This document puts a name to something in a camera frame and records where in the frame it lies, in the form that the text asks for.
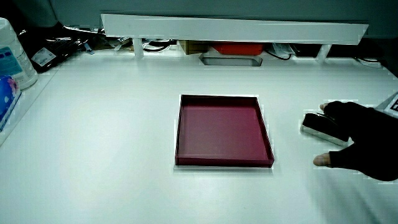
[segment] white table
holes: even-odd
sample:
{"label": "white table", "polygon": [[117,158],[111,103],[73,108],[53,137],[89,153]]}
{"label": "white table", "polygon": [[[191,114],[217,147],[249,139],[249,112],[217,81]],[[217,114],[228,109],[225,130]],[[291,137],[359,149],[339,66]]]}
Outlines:
{"label": "white table", "polygon": [[[385,69],[354,60],[206,67],[198,55],[112,52],[65,62],[0,147],[0,223],[395,223],[398,185],[317,168],[338,146],[304,136],[329,100],[376,106]],[[258,95],[272,170],[178,169],[180,94]]]}

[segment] red tray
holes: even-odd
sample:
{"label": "red tray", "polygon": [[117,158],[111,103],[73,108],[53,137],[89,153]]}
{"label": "red tray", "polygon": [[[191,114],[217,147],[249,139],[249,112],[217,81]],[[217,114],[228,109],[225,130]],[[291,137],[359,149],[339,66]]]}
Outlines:
{"label": "red tray", "polygon": [[259,55],[262,44],[246,42],[215,42],[212,47],[225,55]]}
{"label": "red tray", "polygon": [[271,167],[256,97],[182,95],[175,164]]}

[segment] plastic bottle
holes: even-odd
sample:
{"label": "plastic bottle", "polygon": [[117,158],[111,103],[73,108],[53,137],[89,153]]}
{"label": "plastic bottle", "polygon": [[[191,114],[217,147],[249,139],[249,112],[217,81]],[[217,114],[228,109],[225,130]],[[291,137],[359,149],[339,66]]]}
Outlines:
{"label": "plastic bottle", "polygon": [[0,17],[0,76],[10,75],[21,90],[32,86],[38,78],[14,29]]}

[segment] gloved hand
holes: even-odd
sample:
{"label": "gloved hand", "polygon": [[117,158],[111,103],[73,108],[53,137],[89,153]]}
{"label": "gloved hand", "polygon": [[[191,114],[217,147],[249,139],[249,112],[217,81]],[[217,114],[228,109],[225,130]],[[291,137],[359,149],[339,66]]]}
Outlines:
{"label": "gloved hand", "polygon": [[353,102],[320,105],[345,130],[354,144],[317,156],[316,166],[358,170],[377,180],[398,179],[398,119]]}

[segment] blue label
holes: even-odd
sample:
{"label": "blue label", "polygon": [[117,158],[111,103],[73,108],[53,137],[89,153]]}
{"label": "blue label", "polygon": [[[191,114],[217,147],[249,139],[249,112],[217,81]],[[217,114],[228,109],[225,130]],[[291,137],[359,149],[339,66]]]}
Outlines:
{"label": "blue label", "polygon": [[22,72],[9,47],[0,49],[0,75],[15,75]]}

